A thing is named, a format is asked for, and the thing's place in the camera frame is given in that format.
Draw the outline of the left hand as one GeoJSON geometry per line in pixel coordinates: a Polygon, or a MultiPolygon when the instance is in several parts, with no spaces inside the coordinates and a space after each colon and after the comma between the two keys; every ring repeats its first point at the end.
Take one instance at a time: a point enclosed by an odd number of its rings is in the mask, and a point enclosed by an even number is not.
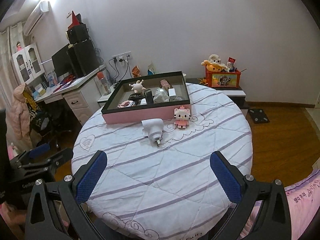
{"type": "Polygon", "coordinates": [[[27,211],[18,210],[14,206],[8,205],[6,202],[1,204],[1,216],[9,227],[16,225],[24,225],[26,221],[27,211]]]}

